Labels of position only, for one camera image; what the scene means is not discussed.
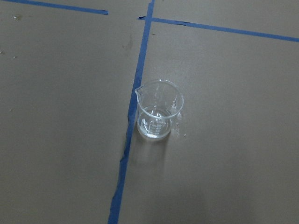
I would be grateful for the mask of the clear glass measuring cup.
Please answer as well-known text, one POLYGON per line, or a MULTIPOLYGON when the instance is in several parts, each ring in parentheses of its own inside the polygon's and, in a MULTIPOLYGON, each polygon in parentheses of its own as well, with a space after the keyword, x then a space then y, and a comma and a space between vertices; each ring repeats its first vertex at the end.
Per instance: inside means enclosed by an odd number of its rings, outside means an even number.
POLYGON ((135 94, 139 133, 155 140, 165 138, 185 103, 178 86, 171 81, 158 79, 136 88, 135 94))

